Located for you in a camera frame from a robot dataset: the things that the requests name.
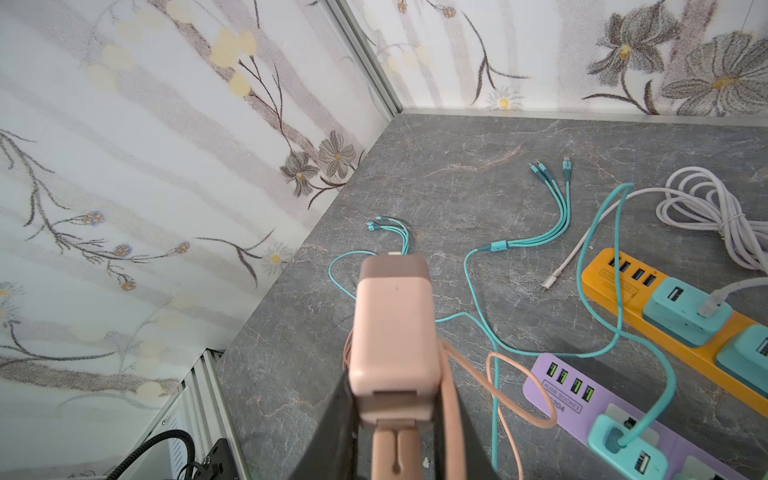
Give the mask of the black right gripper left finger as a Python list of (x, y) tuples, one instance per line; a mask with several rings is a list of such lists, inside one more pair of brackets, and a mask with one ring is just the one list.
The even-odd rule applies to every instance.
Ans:
[(357, 479), (359, 423), (356, 400), (344, 373), (289, 479)]

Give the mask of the orange power strip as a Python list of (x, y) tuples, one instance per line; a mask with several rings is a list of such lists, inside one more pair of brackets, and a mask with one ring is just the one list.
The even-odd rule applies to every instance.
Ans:
[(724, 303), (699, 314), (708, 294), (611, 248), (581, 274), (586, 296), (753, 410), (767, 414), (767, 327)]

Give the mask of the pink charger plug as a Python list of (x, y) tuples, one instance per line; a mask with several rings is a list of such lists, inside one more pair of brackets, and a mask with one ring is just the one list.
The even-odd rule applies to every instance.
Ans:
[(421, 433), (431, 424), (443, 428), (435, 442), (444, 450), (445, 478), (468, 478), (469, 429), (462, 423), (453, 363), (529, 424), (541, 429), (556, 425), (558, 414), (551, 398), (545, 400), (548, 418), (533, 416), (493, 385), (489, 369), (477, 370), (439, 338), (423, 256), (367, 258), (357, 285), (344, 366), (359, 420), (373, 430), (373, 478), (422, 478)]

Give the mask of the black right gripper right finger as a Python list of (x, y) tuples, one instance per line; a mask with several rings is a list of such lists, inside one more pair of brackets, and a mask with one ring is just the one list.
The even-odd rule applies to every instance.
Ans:
[(469, 414), (459, 396), (448, 359), (441, 359), (435, 400), (434, 461), (436, 479), (497, 479)]

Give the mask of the green charger plug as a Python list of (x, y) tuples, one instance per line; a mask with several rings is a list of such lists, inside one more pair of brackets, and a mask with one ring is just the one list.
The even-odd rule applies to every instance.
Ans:
[(682, 470), (676, 473), (674, 480), (726, 480), (713, 468), (694, 456), (688, 456)]

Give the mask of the teal charger plug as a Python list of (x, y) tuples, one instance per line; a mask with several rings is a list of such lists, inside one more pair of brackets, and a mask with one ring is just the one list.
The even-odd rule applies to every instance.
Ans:
[[(441, 381), (439, 345), (436, 324), (466, 317), (483, 330), (491, 342), (491, 359), (521, 367), (501, 355), (507, 353), (538, 357), (540, 352), (513, 348), (498, 338), (477, 303), (468, 262), (481, 252), (499, 252), (510, 248), (533, 248), (551, 243), (569, 227), (571, 221), (571, 182), (566, 179), (565, 194), (556, 180), (542, 177), (544, 185), (555, 199), (560, 219), (548, 232), (522, 240), (500, 240), (470, 251), (464, 260), (464, 274), (476, 302), (477, 315), (459, 312), (435, 319), (432, 286), (426, 260), (421, 255), (408, 254), (408, 228), (394, 218), (377, 217), (368, 222), (369, 230), (398, 233), (403, 248), (398, 255), (377, 255), (371, 251), (348, 252), (333, 260), (328, 268), (331, 281), (355, 300), (353, 329), (344, 347), (343, 365), (351, 391), (358, 402), (364, 423), (377, 426), (381, 421), (406, 422), (419, 425), (434, 419), (435, 400)], [(352, 294), (333, 276), (335, 264), (351, 255), (367, 255), (361, 268), (357, 293)]]

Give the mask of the purple power strip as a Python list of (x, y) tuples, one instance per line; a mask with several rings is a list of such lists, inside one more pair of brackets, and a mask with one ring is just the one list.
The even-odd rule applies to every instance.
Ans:
[(743, 476), (655, 421), (625, 448), (616, 441), (644, 413), (564, 360), (543, 354), (524, 383), (524, 395), (544, 413), (554, 406), (558, 424), (627, 479), (673, 479), (694, 456), (726, 479)]

